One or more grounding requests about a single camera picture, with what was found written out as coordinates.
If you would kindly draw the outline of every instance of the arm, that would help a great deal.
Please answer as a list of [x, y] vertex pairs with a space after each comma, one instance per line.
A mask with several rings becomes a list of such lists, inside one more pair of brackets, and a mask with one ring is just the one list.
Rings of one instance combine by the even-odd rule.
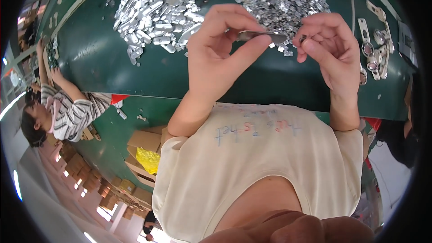
[[51, 77], [53, 81], [63, 89], [64, 92], [72, 99], [73, 102], [76, 100], [87, 100], [87, 97], [78, 89], [78, 87], [68, 80], [66, 80], [60, 72], [60, 69], [52, 68]]
[[214, 102], [199, 100], [188, 91], [168, 123], [170, 138], [191, 137], [207, 120]]
[[48, 84], [48, 75], [44, 63], [44, 41], [42, 38], [40, 38], [38, 45], [36, 46], [36, 54], [38, 55], [40, 82], [41, 84]]
[[350, 131], [360, 125], [357, 95], [344, 100], [330, 91], [330, 127], [335, 131]]

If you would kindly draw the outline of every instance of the window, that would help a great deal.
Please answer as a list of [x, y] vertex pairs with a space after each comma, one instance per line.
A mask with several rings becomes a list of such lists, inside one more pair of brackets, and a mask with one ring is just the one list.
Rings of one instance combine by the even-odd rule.
[[84, 197], [87, 193], [87, 189], [84, 189], [83, 192], [81, 193], [81, 197]]
[[98, 212], [99, 215], [101, 215], [107, 221], [110, 221], [112, 218], [112, 215], [114, 214], [115, 210], [117, 209], [117, 206], [118, 205], [115, 204], [114, 208], [112, 210], [108, 210], [108, 209], [105, 209], [105, 208], [98, 206], [98, 208], [96, 208], [96, 212]]
[[75, 189], [78, 189], [79, 185], [81, 184], [83, 180], [79, 179], [78, 182], [73, 186]]
[[[153, 236], [153, 242], [155, 243], [169, 243], [171, 241], [171, 238], [162, 230], [154, 227], [150, 234]], [[141, 233], [138, 235], [137, 241], [139, 243], [147, 243], [146, 234], [142, 230]]]

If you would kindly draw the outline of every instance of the hair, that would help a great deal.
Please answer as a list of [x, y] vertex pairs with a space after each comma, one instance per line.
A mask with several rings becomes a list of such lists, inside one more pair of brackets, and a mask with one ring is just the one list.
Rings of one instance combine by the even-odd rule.
[[24, 137], [29, 141], [32, 148], [43, 147], [43, 143], [47, 139], [47, 133], [44, 129], [35, 129], [36, 120], [26, 111], [27, 108], [35, 104], [34, 100], [30, 100], [24, 106], [21, 119], [21, 130]]

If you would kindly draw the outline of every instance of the person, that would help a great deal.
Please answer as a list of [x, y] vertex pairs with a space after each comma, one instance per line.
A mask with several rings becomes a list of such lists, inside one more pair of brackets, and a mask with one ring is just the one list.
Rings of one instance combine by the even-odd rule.
[[51, 78], [62, 90], [48, 84], [43, 59], [43, 40], [40, 39], [36, 53], [41, 82], [40, 103], [26, 100], [22, 111], [21, 129], [31, 147], [41, 147], [52, 133], [59, 140], [77, 142], [82, 130], [101, 116], [111, 103], [111, 95], [82, 93], [78, 87], [66, 80], [59, 68], [51, 69]]
[[160, 224], [159, 224], [158, 220], [156, 219], [155, 214], [152, 210], [152, 211], [147, 213], [147, 216], [144, 220], [144, 225], [143, 225], [143, 231], [147, 235], [146, 236], [147, 241], [153, 241], [153, 235], [151, 235], [150, 232], [152, 231], [152, 229], [154, 227], [162, 230], [162, 228], [160, 227]]
[[292, 42], [330, 88], [330, 126], [295, 106], [216, 103], [271, 43], [257, 36], [230, 54], [239, 31], [265, 31], [240, 5], [213, 6], [189, 39], [189, 90], [169, 121], [152, 197], [172, 240], [373, 239], [348, 217], [361, 194], [359, 44], [337, 13], [302, 23]]

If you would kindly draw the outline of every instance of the white wall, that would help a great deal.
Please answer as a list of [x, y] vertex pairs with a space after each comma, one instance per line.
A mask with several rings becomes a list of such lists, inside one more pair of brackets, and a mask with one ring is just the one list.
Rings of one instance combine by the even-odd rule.
[[375, 146], [368, 157], [378, 181], [385, 224], [399, 204], [410, 180], [411, 171], [394, 159], [386, 143], [381, 147]]
[[123, 241], [123, 243], [138, 243], [137, 238], [141, 233], [144, 225], [144, 219], [133, 215], [132, 219], [122, 218], [114, 231], [114, 235]]

